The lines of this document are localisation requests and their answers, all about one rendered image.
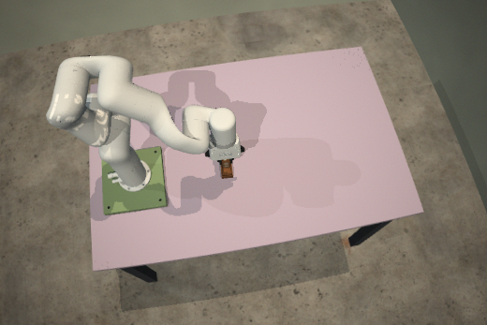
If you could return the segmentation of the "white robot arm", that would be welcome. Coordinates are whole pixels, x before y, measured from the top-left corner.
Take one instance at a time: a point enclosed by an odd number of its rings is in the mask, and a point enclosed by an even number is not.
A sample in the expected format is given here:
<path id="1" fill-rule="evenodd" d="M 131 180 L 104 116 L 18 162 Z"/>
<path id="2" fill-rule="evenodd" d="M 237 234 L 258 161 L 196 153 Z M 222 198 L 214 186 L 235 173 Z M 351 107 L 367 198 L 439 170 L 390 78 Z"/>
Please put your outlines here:
<path id="1" fill-rule="evenodd" d="M 68 58 L 59 66 L 46 114 L 52 126 L 98 147 L 100 158 L 115 170 L 108 174 L 109 179 L 119 178 L 113 184 L 119 182 L 123 189 L 136 192 L 151 179 L 149 166 L 130 146 L 131 119 L 147 124 L 170 148 L 192 155 L 206 152 L 210 141 L 219 149 L 235 143 L 236 118 L 230 109 L 186 106 L 182 133 L 163 97 L 134 84 L 132 75 L 133 66 L 123 57 Z M 89 81 L 96 78 L 97 93 L 88 94 Z"/>

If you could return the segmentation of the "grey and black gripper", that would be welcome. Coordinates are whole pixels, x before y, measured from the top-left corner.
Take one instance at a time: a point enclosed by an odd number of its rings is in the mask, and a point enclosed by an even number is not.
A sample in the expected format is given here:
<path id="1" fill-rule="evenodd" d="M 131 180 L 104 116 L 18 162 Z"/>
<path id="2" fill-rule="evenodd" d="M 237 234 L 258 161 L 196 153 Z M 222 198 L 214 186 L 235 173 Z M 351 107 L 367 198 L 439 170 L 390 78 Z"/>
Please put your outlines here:
<path id="1" fill-rule="evenodd" d="M 240 144 L 239 137 L 236 133 L 236 141 L 235 143 L 228 149 L 219 149 L 214 146 L 214 144 L 210 141 L 209 149 L 205 152 L 205 156 L 210 157 L 212 160 L 217 160 L 220 165 L 222 165 L 223 159 L 230 159 L 230 163 L 232 164 L 232 160 L 234 158 L 239 157 L 242 152 L 244 152 L 244 147 Z"/>

